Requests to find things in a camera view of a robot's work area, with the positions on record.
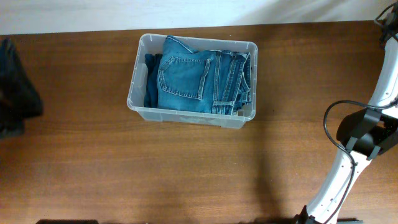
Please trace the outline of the dark blue jeans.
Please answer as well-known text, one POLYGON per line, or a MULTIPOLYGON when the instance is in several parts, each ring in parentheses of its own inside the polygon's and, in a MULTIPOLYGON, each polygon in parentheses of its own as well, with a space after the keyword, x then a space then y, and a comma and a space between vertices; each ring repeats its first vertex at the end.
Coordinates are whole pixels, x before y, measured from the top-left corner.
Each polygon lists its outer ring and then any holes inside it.
POLYGON ((167 36, 157 73, 157 107, 236 115, 252 102, 251 54, 196 50, 167 36))

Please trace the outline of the clear plastic storage bin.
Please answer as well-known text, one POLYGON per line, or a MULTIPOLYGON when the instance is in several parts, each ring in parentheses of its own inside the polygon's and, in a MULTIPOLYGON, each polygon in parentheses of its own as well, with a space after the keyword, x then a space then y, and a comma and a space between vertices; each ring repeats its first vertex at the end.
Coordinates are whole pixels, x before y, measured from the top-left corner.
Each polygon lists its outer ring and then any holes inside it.
POLYGON ((177 39, 196 50, 230 50, 251 54, 251 96, 252 102, 244 105, 236 115, 198 113, 191 111, 166 110, 144 106, 147 85, 145 54, 163 54, 163 44, 168 35, 144 34, 139 40, 132 80, 127 97, 127 106, 146 121, 175 121, 181 123, 208 124, 223 128, 239 129, 252 120, 256 114, 256 84, 258 47, 254 42, 237 40, 201 39, 176 36, 177 39))

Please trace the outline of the dark blue shirt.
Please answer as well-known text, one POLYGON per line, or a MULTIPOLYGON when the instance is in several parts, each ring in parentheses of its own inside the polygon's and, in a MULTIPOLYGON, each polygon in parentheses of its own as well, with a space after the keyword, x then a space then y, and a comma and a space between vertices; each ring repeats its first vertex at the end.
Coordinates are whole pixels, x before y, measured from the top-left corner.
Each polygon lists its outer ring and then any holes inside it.
POLYGON ((148 75, 144 106, 148 108, 156 108, 158 105, 157 76, 161 59, 162 54, 145 54, 148 75))

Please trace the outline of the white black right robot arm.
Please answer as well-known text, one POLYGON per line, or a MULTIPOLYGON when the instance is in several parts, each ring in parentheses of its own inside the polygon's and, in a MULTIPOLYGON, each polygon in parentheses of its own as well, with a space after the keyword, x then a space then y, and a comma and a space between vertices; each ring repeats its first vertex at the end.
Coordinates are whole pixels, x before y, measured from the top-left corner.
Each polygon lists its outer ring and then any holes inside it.
POLYGON ((376 88, 369 103, 349 102, 361 110, 346 116, 336 137, 330 138, 338 148, 331 171, 294 223, 338 223, 340 209, 362 171, 397 145, 397 3, 387 6, 374 23, 381 28, 379 43, 385 51, 376 88))

